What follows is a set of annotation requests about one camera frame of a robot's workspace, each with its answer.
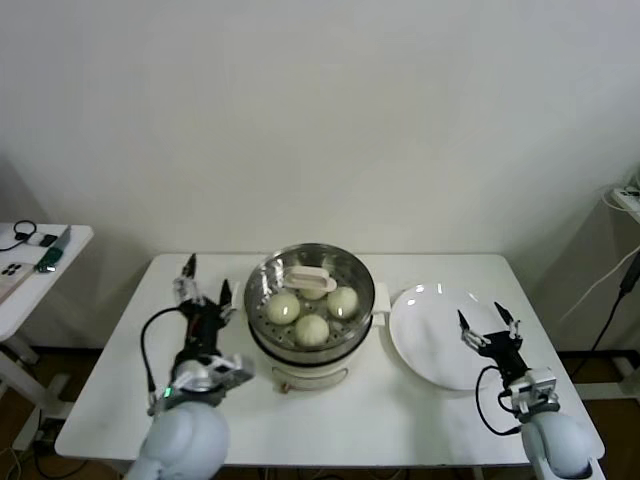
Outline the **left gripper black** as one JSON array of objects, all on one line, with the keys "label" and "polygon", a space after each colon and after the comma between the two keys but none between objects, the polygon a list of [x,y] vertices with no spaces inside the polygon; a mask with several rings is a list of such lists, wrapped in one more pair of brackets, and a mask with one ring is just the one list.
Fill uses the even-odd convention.
[{"label": "left gripper black", "polygon": [[218,303],[203,304],[195,279],[196,254],[192,254],[182,267],[180,275],[173,281],[173,291],[178,305],[182,304],[182,314],[187,320],[187,330],[183,350],[190,355],[219,355],[218,332],[225,327],[225,320],[235,310],[233,291],[228,279],[222,283]]}]

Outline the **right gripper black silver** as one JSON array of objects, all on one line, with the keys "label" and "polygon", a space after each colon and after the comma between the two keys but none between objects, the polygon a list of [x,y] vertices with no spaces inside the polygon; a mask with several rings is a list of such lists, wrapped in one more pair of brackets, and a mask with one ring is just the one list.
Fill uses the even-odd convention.
[{"label": "right gripper black silver", "polygon": [[528,371],[528,366],[520,355],[523,343],[519,334],[520,321],[515,320],[511,312],[499,302],[495,302],[494,306],[507,326],[508,332],[480,335],[470,328],[463,313],[458,311],[461,339],[470,348],[478,348],[480,356],[492,359],[499,370],[503,384],[511,385]]}]

